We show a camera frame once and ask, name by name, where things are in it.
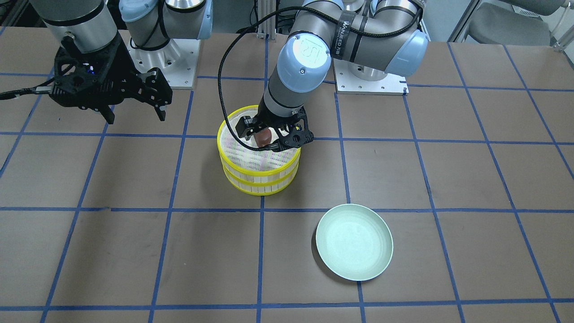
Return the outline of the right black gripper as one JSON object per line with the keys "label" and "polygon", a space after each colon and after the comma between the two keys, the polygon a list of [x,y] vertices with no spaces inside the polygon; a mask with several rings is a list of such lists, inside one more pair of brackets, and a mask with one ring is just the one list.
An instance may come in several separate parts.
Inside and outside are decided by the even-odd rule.
{"label": "right black gripper", "polygon": [[161,122],[172,103],[173,90],[160,68],[139,72],[119,33],[102,49],[82,53],[65,35],[55,57],[50,98],[64,107],[95,108],[107,124],[115,114],[109,105],[133,98],[154,107]]}

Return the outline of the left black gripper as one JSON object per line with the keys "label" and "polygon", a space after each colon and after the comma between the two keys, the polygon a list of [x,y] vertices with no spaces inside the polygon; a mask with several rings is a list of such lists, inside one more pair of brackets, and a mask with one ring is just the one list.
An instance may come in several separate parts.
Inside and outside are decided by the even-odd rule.
{"label": "left black gripper", "polygon": [[305,144],[314,141],[314,134],[309,130],[307,113],[303,106],[296,108],[295,113],[290,116],[277,116],[265,105],[257,108],[257,114],[251,116],[241,116],[235,126],[239,138],[249,139],[265,128],[271,128],[272,143],[262,148],[250,147],[235,138],[238,143],[252,151],[272,151],[280,153],[292,148],[300,148]]}

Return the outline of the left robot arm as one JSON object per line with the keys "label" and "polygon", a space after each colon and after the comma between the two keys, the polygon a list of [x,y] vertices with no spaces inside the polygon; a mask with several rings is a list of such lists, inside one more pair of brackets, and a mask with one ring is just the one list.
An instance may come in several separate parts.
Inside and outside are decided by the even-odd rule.
{"label": "left robot arm", "polygon": [[365,13],[341,0],[306,0],[253,117],[225,123],[235,141],[252,151],[300,148],[314,140],[304,105],[324,81],[333,59],[410,77],[419,68],[428,37],[419,28],[424,0],[373,0]]}

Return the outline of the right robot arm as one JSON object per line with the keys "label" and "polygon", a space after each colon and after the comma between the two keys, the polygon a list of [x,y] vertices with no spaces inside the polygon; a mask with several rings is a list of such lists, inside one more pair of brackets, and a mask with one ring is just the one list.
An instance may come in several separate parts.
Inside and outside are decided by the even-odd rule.
{"label": "right robot arm", "polygon": [[103,0],[33,0],[31,6],[60,46],[53,79],[30,92],[93,110],[108,124],[115,120],[111,106],[126,98],[150,105],[164,121],[173,98],[168,77],[187,72],[190,55],[178,40],[197,43],[213,30],[211,0],[121,0],[129,44]]}

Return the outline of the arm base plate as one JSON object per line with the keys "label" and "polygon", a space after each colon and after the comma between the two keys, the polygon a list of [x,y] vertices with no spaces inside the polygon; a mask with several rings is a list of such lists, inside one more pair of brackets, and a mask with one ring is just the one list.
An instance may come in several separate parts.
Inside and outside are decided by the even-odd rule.
{"label": "arm base plate", "polygon": [[172,89],[192,90],[201,43],[200,39],[171,39],[165,47],[155,51],[134,49],[131,45],[128,45],[128,51],[139,72],[159,68]]}
{"label": "arm base plate", "polygon": [[409,93],[406,78],[364,65],[333,60],[339,94],[403,96]]}

